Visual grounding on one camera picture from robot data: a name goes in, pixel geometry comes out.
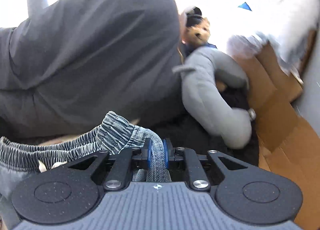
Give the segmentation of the grey plush toy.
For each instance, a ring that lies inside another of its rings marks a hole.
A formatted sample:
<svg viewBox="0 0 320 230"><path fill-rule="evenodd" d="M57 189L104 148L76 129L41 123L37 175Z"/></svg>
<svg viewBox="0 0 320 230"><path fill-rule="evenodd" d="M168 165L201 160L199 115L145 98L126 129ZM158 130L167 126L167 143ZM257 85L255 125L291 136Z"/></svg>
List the grey plush toy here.
<svg viewBox="0 0 320 230"><path fill-rule="evenodd" d="M193 116L204 118L215 110L222 111L215 96L220 97L217 81L228 87L249 89L248 76L238 63L229 55L215 48L200 47L193 51L184 64L175 66L182 80L182 102Z"/></svg>

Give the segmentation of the flattened brown cardboard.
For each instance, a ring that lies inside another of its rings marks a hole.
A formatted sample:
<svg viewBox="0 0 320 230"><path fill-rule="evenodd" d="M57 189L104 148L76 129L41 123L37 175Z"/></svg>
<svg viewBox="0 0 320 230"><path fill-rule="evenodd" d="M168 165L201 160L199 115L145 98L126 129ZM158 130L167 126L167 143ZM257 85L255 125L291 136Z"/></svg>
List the flattened brown cardboard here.
<svg viewBox="0 0 320 230"><path fill-rule="evenodd" d="M287 177L303 193L295 222L303 229L319 229L319 136L291 103L303 88L279 67L270 44L249 59L235 60L246 72L249 106L255 110L260 144L260 168Z"/></svg>

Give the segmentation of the black garment pile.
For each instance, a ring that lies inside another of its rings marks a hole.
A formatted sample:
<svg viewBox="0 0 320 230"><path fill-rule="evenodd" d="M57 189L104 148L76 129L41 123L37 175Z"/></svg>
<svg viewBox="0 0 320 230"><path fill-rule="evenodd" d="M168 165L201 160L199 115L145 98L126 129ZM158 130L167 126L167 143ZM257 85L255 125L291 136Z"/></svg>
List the black garment pile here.
<svg viewBox="0 0 320 230"><path fill-rule="evenodd" d="M186 109L173 118L149 125L161 139L169 138L173 147L191 148L198 154L217 150L253 166L259 165L259 140L255 113L249 107L247 93L226 88L215 100L222 111L204 118L193 117Z"/></svg>

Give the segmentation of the brown teddy bear toy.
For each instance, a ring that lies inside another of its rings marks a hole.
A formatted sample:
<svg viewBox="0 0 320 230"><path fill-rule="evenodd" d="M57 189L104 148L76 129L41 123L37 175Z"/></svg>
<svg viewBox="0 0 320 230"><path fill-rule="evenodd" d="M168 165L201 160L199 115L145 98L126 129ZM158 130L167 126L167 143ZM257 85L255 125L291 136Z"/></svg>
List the brown teddy bear toy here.
<svg viewBox="0 0 320 230"><path fill-rule="evenodd" d="M202 16L200 8L193 7L185 12L186 23L182 32L183 49L186 55L199 47L217 49L216 45L208 42L210 38L210 22Z"/></svg>

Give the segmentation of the light blue denim jeans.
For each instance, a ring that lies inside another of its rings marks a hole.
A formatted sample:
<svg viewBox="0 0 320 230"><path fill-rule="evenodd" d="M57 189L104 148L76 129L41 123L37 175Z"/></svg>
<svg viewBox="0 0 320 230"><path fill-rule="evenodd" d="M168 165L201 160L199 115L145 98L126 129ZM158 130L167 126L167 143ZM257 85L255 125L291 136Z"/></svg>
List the light blue denim jeans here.
<svg viewBox="0 0 320 230"><path fill-rule="evenodd" d="M1 138L1 229L7 229L9 199L13 189L23 179L77 160L97 151L109 151L112 155L123 149L142 147L151 140L151 165L133 173L135 181L146 176L150 182L169 182L165 167L164 145L160 137L149 129L133 125L114 112L109 112L102 123L74 140L48 145L27 145Z"/></svg>

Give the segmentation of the dark grey duvet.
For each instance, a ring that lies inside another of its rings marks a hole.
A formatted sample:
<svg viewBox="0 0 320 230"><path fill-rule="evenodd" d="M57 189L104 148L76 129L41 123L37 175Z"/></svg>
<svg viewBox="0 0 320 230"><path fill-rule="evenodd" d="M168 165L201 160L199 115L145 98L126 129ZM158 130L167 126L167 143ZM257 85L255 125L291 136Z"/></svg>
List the dark grey duvet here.
<svg viewBox="0 0 320 230"><path fill-rule="evenodd" d="M9 137L78 135L113 111L151 127L183 111L175 0L58 0L1 29Z"/></svg>

